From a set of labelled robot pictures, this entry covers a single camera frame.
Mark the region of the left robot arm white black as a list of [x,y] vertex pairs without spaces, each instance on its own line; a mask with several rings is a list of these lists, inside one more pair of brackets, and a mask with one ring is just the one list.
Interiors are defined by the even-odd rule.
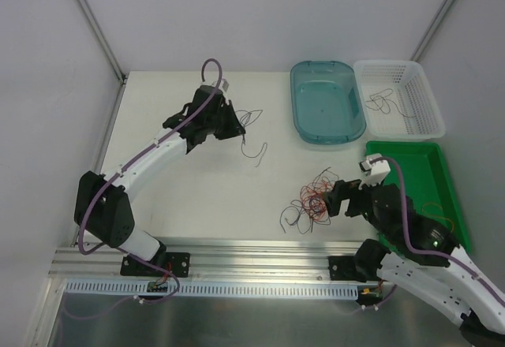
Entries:
[[193,100],[168,117],[155,137],[127,163],[106,173],[88,171],[79,180],[74,221],[80,231],[138,258],[146,274],[166,266],[166,246],[135,222],[132,202],[167,165],[186,156],[208,136],[227,140],[245,135],[225,91],[202,84]]

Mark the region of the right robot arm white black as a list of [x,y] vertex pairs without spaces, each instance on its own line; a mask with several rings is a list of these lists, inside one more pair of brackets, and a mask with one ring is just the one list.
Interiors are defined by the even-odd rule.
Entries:
[[404,184],[336,181],[322,199],[329,216],[348,201],[387,240],[368,239],[353,256],[360,281],[383,279],[447,317],[472,346],[504,344],[504,295],[471,263],[455,235],[415,211]]

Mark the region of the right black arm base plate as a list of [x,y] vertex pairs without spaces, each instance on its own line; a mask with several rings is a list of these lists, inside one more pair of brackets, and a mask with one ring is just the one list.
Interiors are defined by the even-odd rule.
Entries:
[[359,271],[352,256],[328,256],[328,272],[331,281],[378,282],[376,275]]

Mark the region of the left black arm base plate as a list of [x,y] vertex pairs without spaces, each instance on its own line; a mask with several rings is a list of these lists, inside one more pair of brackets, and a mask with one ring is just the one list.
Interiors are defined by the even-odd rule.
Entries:
[[[189,276],[191,254],[188,252],[167,252],[162,260],[162,267],[171,271],[178,278]],[[157,277],[161,271],[147,267],[130,256],[122,259],[120,275],[124,277]]]

